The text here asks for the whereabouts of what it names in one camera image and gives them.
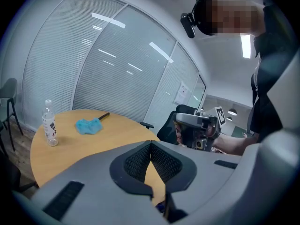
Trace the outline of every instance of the bottle label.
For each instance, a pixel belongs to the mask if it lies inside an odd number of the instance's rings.
[[[55,118],[54,117],[50,119],[43,118],[43,125],[44,125],[46,138],[48,139],[56,138]]]

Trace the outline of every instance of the chair leg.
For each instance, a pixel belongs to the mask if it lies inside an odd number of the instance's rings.
[[[22,134],[22,136],[23,136],[23,135],[24,135],[24,134],[23,134],[23,131],[22,131],[21,126],[20,126],[20,124],[19,124],[19,120],[18,120],[18,118],[17,118],[17,114],[15,113],[15,105],[12,104],[12,107],[13,107],[13,111],[14,111],[15,121],[17,122],[17,125],[18,125],[18,127],[19,127],[19,130],[20,130],[20,132],[21,132],[21,134]]]
[[[4,147],[4,144],[3,144],[3,141],[2,141],[1,135],[0,135],[0,147],[2,148],[2,151],[3,151],[4,155],[5,155],[6,157],[8,157],[8,153],[7,153],[6,150],[5,150],[5,147]]]
[[[13,138],[11,136],[11,131],[10,131],[9,117],[7,118],[7,126],[8,126],[8,133],[9,133],[9,137],[10,137],[11,146],[13,147],[13,150],[15,151],[14,141],[13,141]]]

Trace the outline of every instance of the table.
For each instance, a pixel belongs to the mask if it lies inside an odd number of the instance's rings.
[[[88,155],[107,151],[130,143],[159,139],[139,123],[126,117],[110,113],[101,120],[103,129],[94,135],[81,135],[75,123],[80,119],[92,120],[104,115],[99,110],[71,110],[55,116],[59,143],[55,147],[47,144],[43,125],[32,140],[30,163],[37,184],[41,187],[54,176]],[[145,184],[153,189],[152,204],[165,199],[165,184],[150,162]]]

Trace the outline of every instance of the plastic bottle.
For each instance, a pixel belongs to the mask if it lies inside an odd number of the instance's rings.
[[[45,108],[43,110],[43,125],[47,143],[52,147],[56,146],[58,144],[58,138],[56,134],[55,117],[52,109],[52,101],[49,99],[45,101]]]

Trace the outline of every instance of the gray chair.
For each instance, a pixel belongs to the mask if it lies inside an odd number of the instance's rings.
[[[15,146],[14,146],[13,138],[11,136],[11,129],[10,129],[10,124],[9,124],[9,118],[11,116],[15,117],[15,121],[17,122],[20,132],[23,135],[21,126],[20,126],[18,118],[17,118],[17,114],[15,112],[17,86],[18,86],[17,80],[15,78],[9,78],[5,82],[4,86],[0,89],[0,98],[8,98],[6,106],[5,105],[0,106],[0,121],[3,123],[6,130],[8,128],[11,145],[12,145],[14,151],[15,151]]]
[[[1,132],[2,130],[3,130],[3,123],[0,121],[0,132]],[[6,150],[5,150],[5,147],[4,147],[2,138],[1,138],[1,133],[0,133],[0,147],[2,148],[4,155],[5,155],[6,157],[8,157],[8,153],[7,153]]]

